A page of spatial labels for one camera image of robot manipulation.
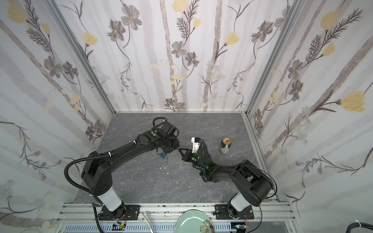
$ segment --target cable tie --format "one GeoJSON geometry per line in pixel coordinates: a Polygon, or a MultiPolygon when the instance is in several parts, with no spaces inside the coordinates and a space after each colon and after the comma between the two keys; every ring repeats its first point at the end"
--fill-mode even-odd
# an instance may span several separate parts
{"type": "Polygon", "coordinates": [[[355,222],[359,223],[359,227],[361,227],[361,223],[359,222],[359,220],[355,219],[355,222]]]}

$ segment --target beverage can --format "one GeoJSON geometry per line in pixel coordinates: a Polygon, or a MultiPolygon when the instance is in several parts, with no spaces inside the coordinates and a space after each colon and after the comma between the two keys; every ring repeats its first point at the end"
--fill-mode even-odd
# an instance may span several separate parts
{"type": "Polygon", "coordinates": [[[220,153],[222,154],[227,153],[231,145],[232,145],[232,141],[229,138],[223,138],[223,140],[220,143],[220,147],[219,147],[220,153]]]}

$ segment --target can lid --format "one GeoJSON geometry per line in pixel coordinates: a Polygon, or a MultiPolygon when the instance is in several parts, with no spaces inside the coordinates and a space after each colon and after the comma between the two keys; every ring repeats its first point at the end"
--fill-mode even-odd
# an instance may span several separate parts
{"type": "Polygon", "coordinates": [[[232,142],[231,142],[231,140],[229,138],[224,138],[222,140],[222,143],[224,143],[225,145],[230,145],[232,142]]]}

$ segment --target white cable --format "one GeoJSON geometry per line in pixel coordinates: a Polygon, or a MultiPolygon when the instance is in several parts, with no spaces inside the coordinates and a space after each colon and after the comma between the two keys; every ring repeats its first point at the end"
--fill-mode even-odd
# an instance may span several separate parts
{"type": "Polygon", "coordinates": [[[361,227],[361,223],[359,222],[359,220],[355,219],[355,222],[359,223],[359,227],[361,227]]]}
{"type": "Polygon", "coordinates": [[[154,233],[153,230],[151,229],[151,225],[150,225],[149,220],[148,220],[148,219],[145,217],[145,215],[144,215],[144,212],[140,212],[140,214],[144,217],[145,221],[148,223],[149,228],[150,228],[150,232],[151,232],[151,233],[154,233]]]}

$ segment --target gray flower print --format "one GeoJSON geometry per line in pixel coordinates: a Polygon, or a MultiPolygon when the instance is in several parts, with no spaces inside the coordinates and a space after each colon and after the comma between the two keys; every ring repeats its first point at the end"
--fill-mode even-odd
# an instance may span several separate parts
{"type": "Polygon", "coordinates": [[[51,56],[48,56],[48,59],[44,60],[44,67],[49,70],[49,75],[53,77],[56,75],[57,78],[60,78],[60,72],[62,71],[61,64],[55,64],[54,59],[51,56]]]}
{"type": "Polygon", "coordinates": [[[261,121],[258,121],[255,129],[257,130],[258,134],[260,135],[261,131],[264,129],[263,123],[261,121]]]}
{"type": "Polygon", "coordinates": [[[123,27],[121,21],[111,19],[109,28],[112,30],[112,32],[107,33],[110,36],[110,40],[115,42],[118,37],[121,41],[124,41],[122,34],[126,32],[126,29],[123,27]]]}
{"type": "Polygon", "coordinates": [[[186,103],[179,102],[175,105],[177,111],[185,111],[187,109],[186,103]]]}
{"type": "Polygon", "coordinates": [[[124,25],[129,26],[131,24],[133,30],[137,30],[137,25],[142,25],[141,20],[137,18],[140,12],[133,5],[128,7],[123,4],[122,11],[126,14],[126,16],[121,17],[124,25]]]}
{"type": "Polygon", "coordinates": [[[258,27],[259,32],[253,33],[251,35],[252,42],[255,42],[257,39],[260,39],[261,42],[263,42],[266,39],[266,35],[270,34],[273,30],[273,22],[267,22],[264,20],[264,22],[258,27]]]}
{"type": "Polygon", "coordinates": [[[167,107],[170,107],[170,106],[174,106],[173,103],[175,103],[175,100],[173,100],[172,98],[169,98],[169,99],[166,99],[166,103],[164,105],[167,107]]]}
{"type": "Polygon", "coordinates": [[[65,70],[65,74],[70,75],[71,79],[74,79],[74,75],[78,76],[78,69],[73,68],[72,64],[70,64],[68,61],[66,61],[65,64],[63,64],[63,69],[65,70]]]}
{"type": "Polygon", "coordinates": [[[183,45],[182,41],[180,41],[180,42],[175,41],[172,44],[173,50],[171,51],[171,53],[175,54],[176,57],[180,57],[180,55],[184,56],[185,54],[187,54],[187,51],[185,49],[183,49],[183,47],[184,47],[184,45],[183,45]]]}
{"type": "Polygon", "coordinates": [[[195,54],[195,52],[188,53],[185,57],[185,59],[188,60],[188,66],[190,66],[192,63],[194,66],[197,66],[200,61],[197,61],[196,58],[197,55],[195,54]]]}
{"type": "Polygon", "coordinates": [[[296,101],[299,99],[298,93],[302,91],[303,83],[301,83],[301,81],[297,79],[296,82],[293,82],[291,86],[293,87],[293,89],[289,92],[289,95],[293,95],[292,100],[296,101]]]}
{"type": "Polygon", "coordinates": [[[286,19],[286,16],[287,16],[288,13],[289,13],[289,10],[290,10],[290,6],[287,6],[287,7],[282,11],[282,17],[276,19],[275,24],[274,24],[275,27],[278,28],[278,27],[281,27],[281,26],[284,24],[285,19],[286,19]]]}
{"type": "Polygon", "coordinates": [[[93,139],[93,135],[94,135],[94,129],[92,126],[89,126],[85,132],[85,134],[87,135],[87,137],[89,137],[89,141],[91,141],[93,139]]]}
{"type": "Polygon", "coordinates": [[[300,62],[299,59],[293,62],[293,66],[289,68],[288,78],[297,79],[299,77],[298,71],[301,70],[303,62],[300,62]]]}
{"type": "Polygon", "coordinates": [[[102,123],[99,119],[94,124],[94,129],[96,130],[96,133],[102,133],[104,130],[104,123],[102,123]]]}

